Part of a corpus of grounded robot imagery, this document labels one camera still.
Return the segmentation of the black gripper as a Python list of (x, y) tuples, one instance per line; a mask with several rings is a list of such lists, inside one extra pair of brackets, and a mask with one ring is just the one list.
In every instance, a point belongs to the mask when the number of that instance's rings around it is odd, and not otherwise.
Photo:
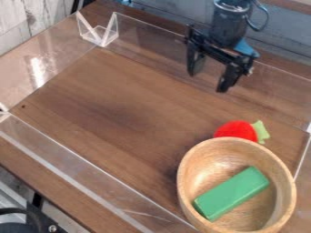
[(216, 8), (212, 14), (211, 29), (199, 31), (188, 26), (187, 72), (195, 76), (203, 69), (207, 56), (225, 65), (216, 91), (225, 93), (241, 76), (251, 73), (259, 53), (248, 45), (244, 34), (248, 27), (249, 10), (236, 12)]

